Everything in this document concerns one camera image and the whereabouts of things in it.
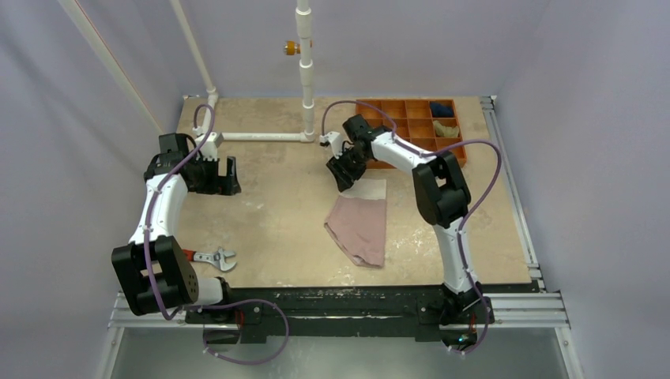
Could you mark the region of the pink and white underwear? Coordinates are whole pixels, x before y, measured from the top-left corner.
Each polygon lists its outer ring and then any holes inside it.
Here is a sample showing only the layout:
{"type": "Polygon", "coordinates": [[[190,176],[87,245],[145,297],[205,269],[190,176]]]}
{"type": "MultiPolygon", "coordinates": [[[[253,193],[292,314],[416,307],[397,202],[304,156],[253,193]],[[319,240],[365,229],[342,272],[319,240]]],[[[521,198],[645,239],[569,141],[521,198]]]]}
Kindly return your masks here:
{"type": "Polygon", "coordinates": [[[340,193],[324,227],[354,265],[383,268],[386,255],[387,184],[362,178],[340,193]]]}

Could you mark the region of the orange compartment tray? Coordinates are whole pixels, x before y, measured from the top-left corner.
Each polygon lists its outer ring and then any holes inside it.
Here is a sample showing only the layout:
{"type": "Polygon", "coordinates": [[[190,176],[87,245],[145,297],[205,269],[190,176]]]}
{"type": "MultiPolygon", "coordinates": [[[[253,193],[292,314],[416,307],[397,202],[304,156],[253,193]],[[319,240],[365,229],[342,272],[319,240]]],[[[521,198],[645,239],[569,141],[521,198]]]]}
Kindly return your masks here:
{"type": "Polygon", "coordinates": [[[438,151],[463,140],[461,123],[453,99],[365,99],[361,105],[356,106],[355,113],[361,114],[373,127],[391,128],[388,119],[392,118],[397,124],[397,135],[424,150],[438,151]],[[451,105],[455,117],[433,118],[429,108],[430,102],[451,105]],[[448,126],[458,126],[459,138],[436,137],[433,120],[439,120],[448,126]]]}

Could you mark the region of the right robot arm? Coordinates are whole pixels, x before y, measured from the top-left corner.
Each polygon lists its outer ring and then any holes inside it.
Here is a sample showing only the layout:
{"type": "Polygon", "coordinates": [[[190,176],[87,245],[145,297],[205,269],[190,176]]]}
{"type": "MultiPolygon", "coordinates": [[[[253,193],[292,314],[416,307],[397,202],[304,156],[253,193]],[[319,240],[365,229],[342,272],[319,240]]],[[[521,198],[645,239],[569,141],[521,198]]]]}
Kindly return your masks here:
{"type": "Polygon", "coordinates": [[[472,202],[457,157],[448,150],[429,152],[403,141],[392,129],[373,127],[360,114],[344,122],[343,129],[343,133],[329,132],[319,138],[320,145],[332,150],[326,166],[338,190],[351,189],[372,160],[411,175],[416,207],[433,227],[441,254],[445,296],[439,322],[463,321],[484,304],[484,297],[465,228],[478,205],[472,202]]]}

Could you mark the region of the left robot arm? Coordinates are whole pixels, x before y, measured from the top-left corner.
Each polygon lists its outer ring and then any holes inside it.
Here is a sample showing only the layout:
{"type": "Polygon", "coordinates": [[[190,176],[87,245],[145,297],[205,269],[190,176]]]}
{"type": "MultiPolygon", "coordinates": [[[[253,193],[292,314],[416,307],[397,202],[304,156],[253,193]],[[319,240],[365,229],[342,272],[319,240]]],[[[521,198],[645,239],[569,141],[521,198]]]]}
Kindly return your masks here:
{"type": "Polygon", "coordinates": [[[241,191],[234,157],[226,159],[226,174],[219,173],[222,141],[218,133],[159,137],[160,151],[143,174],[146,198],[139,224],[129,242],[111,253],[123,294],[138,316],[190,306],[204,306],[217,323],[235,315],[223,280],[198,277],[175,238],[188,193],[232,196],[241,191]]]}

